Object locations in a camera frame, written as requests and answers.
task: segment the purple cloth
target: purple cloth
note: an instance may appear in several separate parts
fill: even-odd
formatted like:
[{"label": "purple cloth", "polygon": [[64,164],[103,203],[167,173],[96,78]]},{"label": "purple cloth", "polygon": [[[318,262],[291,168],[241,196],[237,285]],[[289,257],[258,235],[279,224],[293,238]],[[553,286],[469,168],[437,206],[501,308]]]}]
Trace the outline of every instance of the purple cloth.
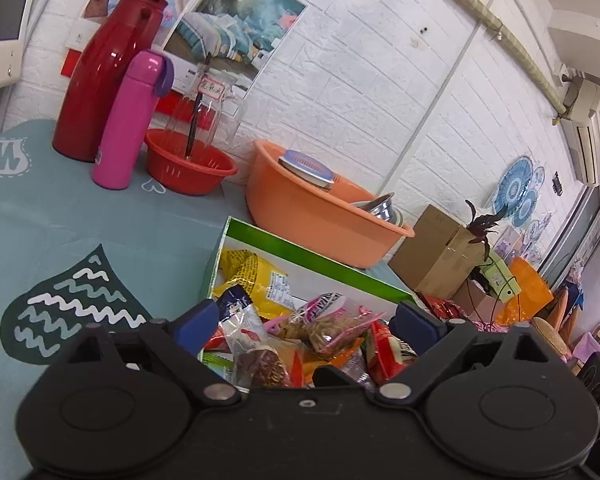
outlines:
[{"label": "purple cloth", "polygon": [[600,352],[600,344],[589,332],[585,332],[573,349],[573,356],[586,363],[593,352]]}]

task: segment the metal screw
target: metal screw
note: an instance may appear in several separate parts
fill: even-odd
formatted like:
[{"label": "metal screw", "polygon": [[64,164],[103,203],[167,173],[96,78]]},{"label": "metal screw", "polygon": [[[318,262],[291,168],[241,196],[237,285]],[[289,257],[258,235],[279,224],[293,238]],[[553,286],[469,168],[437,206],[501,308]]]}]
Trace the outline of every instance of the metal screw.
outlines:
[{"label": "metal screw", "polygon": [[229,400],[235,395],[235,388],[230,384],[216,383],[207,386],[203,392],[211,400]]},{"label": "metal screw", "polygon": [[411,395],[411,388],[402,383],[387,383],[378,390],[385,399],[403,400]]}]

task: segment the wrapped pipe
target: wrapped pipe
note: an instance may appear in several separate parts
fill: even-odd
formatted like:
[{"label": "wrapped pipe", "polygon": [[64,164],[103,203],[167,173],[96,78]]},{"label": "wrapped pipe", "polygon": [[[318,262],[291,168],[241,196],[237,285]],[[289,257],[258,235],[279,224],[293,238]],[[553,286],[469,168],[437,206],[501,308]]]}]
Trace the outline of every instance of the wrapped pipe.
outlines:
[{"label": "wrapped pipe", "polygon": [[525,47],[518,41],[513,33],[491,12],[480,0],[453,0],[462,6],[468,13],[484,23],[485,27],[493,31],[500,43],[517,60],[531,80],[538,86],[542,93],[554,106],[558,116],[566,113],[562,99],[555,87],[547,81],[539,66],[532,59]]}]

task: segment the red thermos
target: red thermos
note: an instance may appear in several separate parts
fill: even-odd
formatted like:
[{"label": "red thermos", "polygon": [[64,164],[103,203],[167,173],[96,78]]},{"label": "red thermos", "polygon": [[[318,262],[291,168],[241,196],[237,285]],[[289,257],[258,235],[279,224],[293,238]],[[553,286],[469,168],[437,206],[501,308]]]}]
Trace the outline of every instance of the red thermos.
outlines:
[{"label": "red thermos", "polygon": [[120,0],[75,67],[53,146],[64,156],[94,162],[109,113],[131,60],[151,48],[165,0]]}]

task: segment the label on pitcher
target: label on pitcher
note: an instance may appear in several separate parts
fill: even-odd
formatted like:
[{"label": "label on pitcher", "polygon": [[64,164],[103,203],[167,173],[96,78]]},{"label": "label on pitcher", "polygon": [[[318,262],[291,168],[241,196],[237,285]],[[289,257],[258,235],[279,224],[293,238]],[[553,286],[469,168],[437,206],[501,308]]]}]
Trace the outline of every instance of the label on pitcher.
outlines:
[{"label": "label on pitcher", "polygon": [[200,85],[198,86],[198,92],[203,93],[204,95],[207,95],[216,101],[222,99],[224,90],[225,86],[221,82],[209,77],[208,75],[205,75],[202,78]]}]

